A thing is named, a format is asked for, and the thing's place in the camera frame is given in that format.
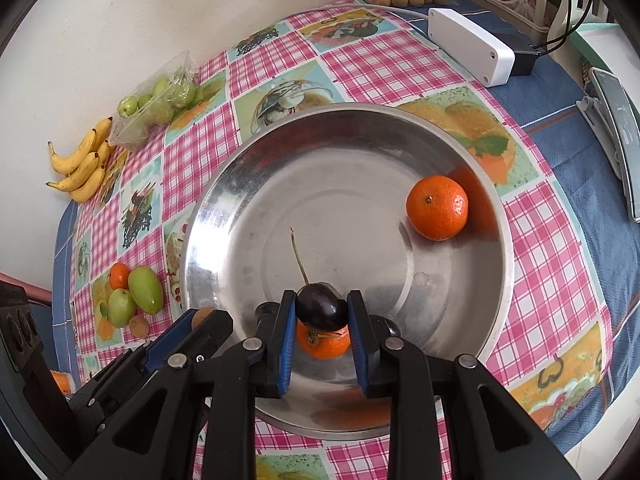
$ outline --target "bag of green fruit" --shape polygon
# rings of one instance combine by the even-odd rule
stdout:
[[[185,50],[146,78],[118,104],[109,144],[135,151],[164,132],[174,115],[193,101],[195,75]]]

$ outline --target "white power strip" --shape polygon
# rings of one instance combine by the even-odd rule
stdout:
[[[504,85],[509,79],[513,50],[455,10],[430,9],[428,35],[482,85]]]

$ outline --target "yellow banana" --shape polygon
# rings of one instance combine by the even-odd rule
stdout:
[[[58,191],[73,191],[84,184],[100,164],[100,156],[97,153],[87,153],[77,170],[63,178],[60,182],[47,182],[47,186]]]
[[[100,148],[100,146],[102,146],[102,143],[107,139],[107,137],[109,137],[109,133],[111,133],[112,122],[113,117],[106,117],[95,125],[95,140],[94,145],[91,148],[92,152],[97,152],[98,148]]]
[[[73,173],[80,166],[84,158],[87,156],[87,153],[90,153],[92,151],[91,148],[94,145],[94,141],[95,130],[89,130],[76,150],[69,156],[59,156],[53,150],[53,143],[49,141],[47,145],[49,146],[51,166],[59,174],[65,175]]]
[[[71,199],[78,203],[83,203],[89,200],[98,188],[100,184],[104,180],[104,166],[100,166],[97,170],[95,170],[89,179],[84,183],[84,186],[79,187],[75,191],[69,193]]]
[[[109,155],[111,155],[111,149],[109,146],[109,143],[105,140],[102,142],[102,144],[100,145],[100,148],[98,148],[98,158],[100,158],[100,163],[98,163],[98,166],[101,165],[107,165],[107,161],[109,160]]]

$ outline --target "metal bowl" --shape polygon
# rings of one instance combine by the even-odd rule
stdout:
[[[469,196],[460,234],[420,236],[404,203],[417,180],[448,174]],[[303,279],[340,294],[362,291],[426,353],[485,361],[513,288],[511,235],[502,203],[474,158],[434,124],[395,108],[335,104],[278,122],[220,167],[191,216],[182,254],[184,306],[234,318],[233,342],[255,334],[254,309]],[[388,433],[384,400],[367,400],[351,352],[326,361],[294,350],[283,399],[256,399],[258,416],[326,440]]]

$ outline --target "silver rivet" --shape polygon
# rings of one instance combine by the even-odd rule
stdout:
[[[478,364],[478,360],[469,354],[462,354],[458,357],[458,362],[460,363],[460,366],[468,368],[469,370],[471,370],[471,368],[475,368]]]
[[[387,337],[385,346],[389,348],[389,350],[399,350],[404,346],[404,341],[399,337]]]
[[[259,350],[262,346],[262,340],[257,337],[250,337],[242,341],[242,348],[245,350]]]
[[[173,354],[167,359],[167,364],[175,370],[184,368],[187,364],[187,356],[185,354]]]

